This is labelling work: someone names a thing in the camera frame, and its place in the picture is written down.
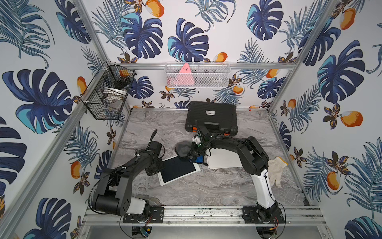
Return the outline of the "blue grey microfibre cloth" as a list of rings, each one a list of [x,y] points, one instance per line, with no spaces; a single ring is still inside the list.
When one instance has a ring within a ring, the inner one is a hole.
[[[205,161],[206,148],[201,143],[197,144],[191,141],[179,142],[175,146],[175,152],[182,161],[208,166],[208,163]]]

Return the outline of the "white drawing tablet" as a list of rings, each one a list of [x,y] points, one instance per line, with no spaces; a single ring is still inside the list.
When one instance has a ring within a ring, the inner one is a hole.
[[[163,165],[164,168],[158,173],[160,186],[200,172],[201,170],[198,164],[181,160],[178,156],[165,159]]]
[[[207,156],[208,169],[242,167],[239,155],[235,152],[212,148],[207,153],[210,155]]]

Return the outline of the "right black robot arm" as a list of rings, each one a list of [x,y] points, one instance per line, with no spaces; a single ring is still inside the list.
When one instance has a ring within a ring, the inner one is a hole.
[[[187,154],[190,161],[205,156],[207,151],[224,149],[239,156],[244,170],[250,174],[257,194],[255,206],[244,206],[242,218],[247,224],[279,224],[286,223],[285,208],[275,198],[269,181],[269,157],[258,141],[248,138],[235,138],[229,133],[212,133],[205,126],[192,129],[196,135]]]

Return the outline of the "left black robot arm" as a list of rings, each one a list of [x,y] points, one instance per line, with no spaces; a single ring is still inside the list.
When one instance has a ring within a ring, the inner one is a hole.
[[[136,150],[135,156],[122,166],[106,168],[100,175],[95,192],[90,194],[90,209],[99,214],[132,216],[139,223],[150,218],[149,202],[132,196],[133,180],[145,171],[153,176],[164,169],[163,144],[154,141],[155,129],[146,148]]]

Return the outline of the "black plastic tool case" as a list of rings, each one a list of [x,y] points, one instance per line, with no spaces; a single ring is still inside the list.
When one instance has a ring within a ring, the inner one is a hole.
[[[236,136],[237,107],[232,104],[192,101],[188,105],[185,130],[195,132],[198,126],[205,126],[210,132]]]

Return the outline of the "pink triangular card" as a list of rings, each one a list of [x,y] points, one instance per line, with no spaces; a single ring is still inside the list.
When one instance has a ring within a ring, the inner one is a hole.
[[[193,86],[196,83],[189,63],[185,63],[175,75],[175,86]]]

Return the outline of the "white knitted glove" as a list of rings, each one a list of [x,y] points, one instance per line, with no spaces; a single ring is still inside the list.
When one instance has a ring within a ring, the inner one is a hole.
[[[277,156],[268,162],[268,175],[270,186],[276,185],[281,188],[281,176],[284,169],[288,166],[288,163],[284,161],[281,157]]]

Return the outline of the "white mesh wall basket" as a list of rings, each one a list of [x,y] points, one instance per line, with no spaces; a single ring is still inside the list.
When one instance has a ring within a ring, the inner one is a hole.
[[[228,85],[231,66],[224,62],[190,62],[190,68],[196,83],[193,86],[175,86],[175,75],[186,62],[165,64],[167,86],[170,88],[224,88]]]

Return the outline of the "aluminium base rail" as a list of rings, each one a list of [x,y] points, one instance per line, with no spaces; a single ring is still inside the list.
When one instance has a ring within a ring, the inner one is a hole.
[[[326,222],[317,206],[281,206],[281,213],[269,222],[255,216],[249,206],[164,206],[156,207],[147,223],[139,223],[128,214],[121,218],[99,215],[87,211],[86,226],[325,226]]]

